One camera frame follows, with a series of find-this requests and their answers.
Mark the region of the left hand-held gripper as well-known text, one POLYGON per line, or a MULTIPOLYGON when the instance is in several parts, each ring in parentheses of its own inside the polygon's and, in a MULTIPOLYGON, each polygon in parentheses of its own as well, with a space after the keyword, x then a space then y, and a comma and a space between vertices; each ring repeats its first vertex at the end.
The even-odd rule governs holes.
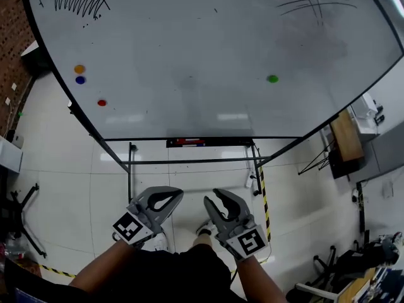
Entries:
POLYGON ((170 217, 183 195, 184 191, 176 187, 148 187, 112 225, 114 234, 126 244, 141 249, 147 241, 163 233, 161 224, 170 217))

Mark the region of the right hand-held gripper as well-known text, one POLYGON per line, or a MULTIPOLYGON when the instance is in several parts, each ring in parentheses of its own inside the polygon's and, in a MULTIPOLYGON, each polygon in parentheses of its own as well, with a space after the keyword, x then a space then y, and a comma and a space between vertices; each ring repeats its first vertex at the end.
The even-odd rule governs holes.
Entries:
POLYGON ((209 197, 204 197, 204 206, 217 227, 218 234, 215 238, 220 245, 232 254, 236 261, 250 258, 266 248, 268 240, 263 228, 256 224, 247 203, 225 189, 215 188, 213 192, 227 209, 227 215, 224 216, 209 197))

